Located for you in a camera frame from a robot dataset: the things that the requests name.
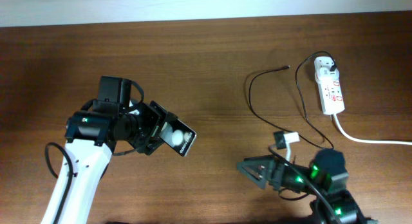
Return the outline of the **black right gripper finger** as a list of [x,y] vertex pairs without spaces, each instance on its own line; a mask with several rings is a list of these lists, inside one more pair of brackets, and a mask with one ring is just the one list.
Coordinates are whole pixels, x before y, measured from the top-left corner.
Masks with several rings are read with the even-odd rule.
[[254,166],[237,166],[237,170],[244,174],[248,179],[254,182],[260,189],[264,189],[267,184],[267,172],[260,165]]
[[273,168],[277,165],[273,155],[255,156],[245,158],[242,163],[246,166],[256,168]]

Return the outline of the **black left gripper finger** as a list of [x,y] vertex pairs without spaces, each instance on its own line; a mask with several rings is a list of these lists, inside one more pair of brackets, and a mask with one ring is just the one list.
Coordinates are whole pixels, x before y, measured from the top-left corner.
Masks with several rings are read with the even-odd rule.
[[163,122],[172,122],[178,119],[177,115],[166,110],[163,106],[161,106],[154,100],[151,101],[150,106],[153,107],[160,114],[161,121]]
[[144,153],[146,155],[151,155],[164,143],[164,140],[162,140],[160,137],[153,137],[149,140],[149,143],[146,145]]

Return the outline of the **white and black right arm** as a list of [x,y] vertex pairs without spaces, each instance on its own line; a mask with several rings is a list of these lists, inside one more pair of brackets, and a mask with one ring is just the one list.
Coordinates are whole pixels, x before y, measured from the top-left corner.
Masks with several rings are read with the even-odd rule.
[[318,151],[308,167],[290,163],[279,154],[245,158],[237,170],[259,188],[267,185],[287,201],[298,201],[309,195],[312,213],[303,218],[287,218],[286,223],[371,224],[379,221],[366,217],[347,189],[349,174],[340,151]]

